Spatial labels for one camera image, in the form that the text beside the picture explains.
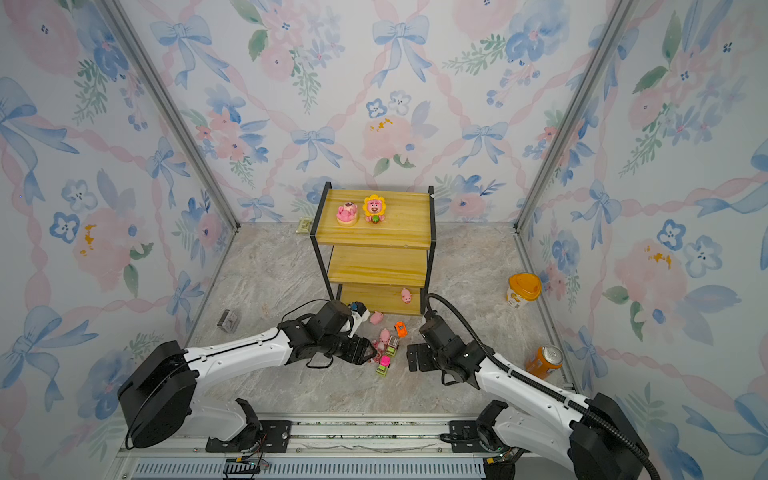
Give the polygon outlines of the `small pink bear figure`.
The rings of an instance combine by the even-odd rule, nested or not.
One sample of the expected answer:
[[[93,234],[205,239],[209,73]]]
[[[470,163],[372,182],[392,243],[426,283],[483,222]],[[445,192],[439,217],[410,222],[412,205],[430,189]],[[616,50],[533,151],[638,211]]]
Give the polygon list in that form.
[[[373,346],[374,346],[374,348],[376,350],[374,361],[375,362],[379,362],[381,357],[384,355],[384,352],[385,352],[385,350],[387,348],[387,345],[386,345],[385,342],[377,340],[377,341],[374,342]]]

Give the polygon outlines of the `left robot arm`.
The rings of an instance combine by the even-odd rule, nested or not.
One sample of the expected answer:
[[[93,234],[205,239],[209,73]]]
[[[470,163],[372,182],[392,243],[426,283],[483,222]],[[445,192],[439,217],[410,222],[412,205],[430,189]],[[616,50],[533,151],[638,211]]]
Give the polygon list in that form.
[[[357,331],[371,317],[361,302],[323,300],[316,313],[283,317],[275,327],[240,340],[187,349],[176,341],[160,344],[118,390],[127,426],[125,448],[149,448],[182,435],[206,438],[209,453],[258,449],[268,435],[251,404],[242,398],[214,401],[206,398],[207,391],[317,355],[363,365],[376,353]]]

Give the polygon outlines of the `sunflower pink bear toy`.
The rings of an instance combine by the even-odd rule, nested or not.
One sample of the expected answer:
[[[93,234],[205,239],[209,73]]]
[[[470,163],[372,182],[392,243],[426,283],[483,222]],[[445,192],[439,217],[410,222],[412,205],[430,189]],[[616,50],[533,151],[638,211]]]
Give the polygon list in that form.
[[[366,197],[363,201],[365,219],[369,223],[378,224],[385,220],[386,200],[376,194]]]

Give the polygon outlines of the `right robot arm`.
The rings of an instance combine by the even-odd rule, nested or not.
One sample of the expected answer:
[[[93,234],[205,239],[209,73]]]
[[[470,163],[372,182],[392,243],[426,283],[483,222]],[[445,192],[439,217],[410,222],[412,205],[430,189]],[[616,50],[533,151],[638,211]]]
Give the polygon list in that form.
[[[579,479],[659,478],[648,448],[613,399],[556,388],[478,339],[464,342],[434,310],[426,312],[419,333],[444,385],[467,384],[493,396],[476,420],[490,451],[526,450]]]

